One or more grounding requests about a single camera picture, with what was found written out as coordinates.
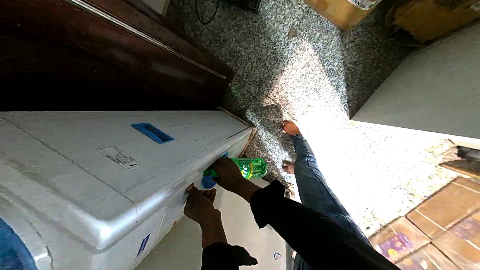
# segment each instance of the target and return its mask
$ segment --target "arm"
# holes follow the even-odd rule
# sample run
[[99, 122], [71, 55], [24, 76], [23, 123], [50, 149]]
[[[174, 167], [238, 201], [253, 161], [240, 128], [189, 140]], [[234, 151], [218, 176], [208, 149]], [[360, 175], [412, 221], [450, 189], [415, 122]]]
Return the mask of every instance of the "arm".
[[261, 189], [241, 177], [231, 160], [219, 160], [213, 169], [217, 183], [250, 202], [260, 228], [270, 224], [314, 269], [395, 269], [381, 254], [329, 217], [284, 197], [274, 181]]
[[187, 193], [189, 197], [183, 212], [202, 229], [202, 269], [238, 270], [242, 265], [256, 265], [257, 260], [243, 247], [228, 244], [221, 213], [213, 206], [216, 190], [199, 191], [191, 185]]

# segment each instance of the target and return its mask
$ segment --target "blue handle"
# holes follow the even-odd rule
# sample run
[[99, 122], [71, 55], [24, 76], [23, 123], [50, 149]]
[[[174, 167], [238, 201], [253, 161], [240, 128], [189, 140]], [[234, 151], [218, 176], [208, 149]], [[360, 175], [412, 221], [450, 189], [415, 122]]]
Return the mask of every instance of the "blue handle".
[[132, 124], [132, 128], [145, 134], [147, 137], [154, 140], [158, 144], [164, 144], [175, 140], [174, 138], [170, 137], [168, 134], [154, 127], [150, 123]]

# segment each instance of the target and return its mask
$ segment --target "cardboard box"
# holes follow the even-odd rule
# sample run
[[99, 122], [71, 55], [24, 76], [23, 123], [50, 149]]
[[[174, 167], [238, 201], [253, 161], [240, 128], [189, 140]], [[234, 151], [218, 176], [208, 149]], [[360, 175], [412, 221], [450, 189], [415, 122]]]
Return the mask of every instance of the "cardboard box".
[[344, 31], [350, 31], [380, 2], [368, 0], [305, 0], [320, 15]]
[[431, 239], [480, 209], [480, 185], [459, 177], [411, 211], [407, 218]]
[[480, 212], [450, 228], [433, 244], [462, 270], [480, 269]]
[[421, 43], [444, 36], [480, 17], [479, 0], [404, 0], [394, 24]]
[[396, 264], [401, 270], [459, 270], [449, 258], [428, 244], [418, 252], [408, 256]]
[[373, 248], [393, 263], [429, 242], [430, 239], [405, 217], [370, 237]]

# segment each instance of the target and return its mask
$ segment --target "tiled floor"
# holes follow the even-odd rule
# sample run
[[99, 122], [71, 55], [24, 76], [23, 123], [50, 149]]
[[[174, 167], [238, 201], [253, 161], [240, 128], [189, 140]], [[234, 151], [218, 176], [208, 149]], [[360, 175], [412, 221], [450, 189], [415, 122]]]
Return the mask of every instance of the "tiled floor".
[[[198, 0], [202, 14], [204, 2]], [[236, 72], [223, 107], [258, 128], [247, 156], [270, 173], [294, 160], [278, 123], [295, 120], [332, 190], [367, 235], [405, 214], [454, 175], [438, 168], [448, 141], [349, 118], [411, 51], [383, 28], [389, 1], [344, 33], [301, 0], [263, 0], [259, 14], [220, 2], [208, 25], [193, 0], [172, 0], [168, 16]]]

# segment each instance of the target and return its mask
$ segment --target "electrical cable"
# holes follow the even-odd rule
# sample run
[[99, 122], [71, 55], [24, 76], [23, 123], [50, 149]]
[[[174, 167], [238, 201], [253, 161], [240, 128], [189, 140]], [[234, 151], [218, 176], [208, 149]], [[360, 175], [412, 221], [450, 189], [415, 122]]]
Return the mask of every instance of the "electrical cable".
[[197, 19], [198, 19], [203, 25], [207, 25], [207, 24], [209, 24], [209, 23], [213, 20], [213, 18], [215, 18], [216, 12], [218, 11], [218, 6], [220, 5], [220, 0], [216, 0], [215, 12], [213, 13], [212, 17], [211, 17], [208, 21], [206, 21], [206, 22], [202, 21], [202, 19], [200, 19], [200, 15], [198, 15], [197, 2], [198, 2], [198, 0], [195, 0], [195, 14], [197, 15]]
[[[223, 1], [224, 1], [224, 2], [228, 2], [228, 3], [239, 3], [239, 2], [241, 2], [242, 0], [223, 0]], [[208, 21], [206, 21], [206, 22], [204, 22], [204, 21], [202, 21], [202, 19], [200, 19], [200, 15], [198, 14], [197, 2], [198, 2], [198, 0], [195, 0], [195, 14], [197, 15], [197, 19], [198, 19], [203, 25], [207, 25], [207, 24], [209, 24], [209, 23], [213, 20], [213, 18], [215, 18], [216, 12], [218, 11], [218, 7], [219, 7], [219, 5], [220, 5], [220, 0], [217, 0], [217, 1], [216, 1], [215, 12], [213, 13], [212, 17], [211, 17]]]

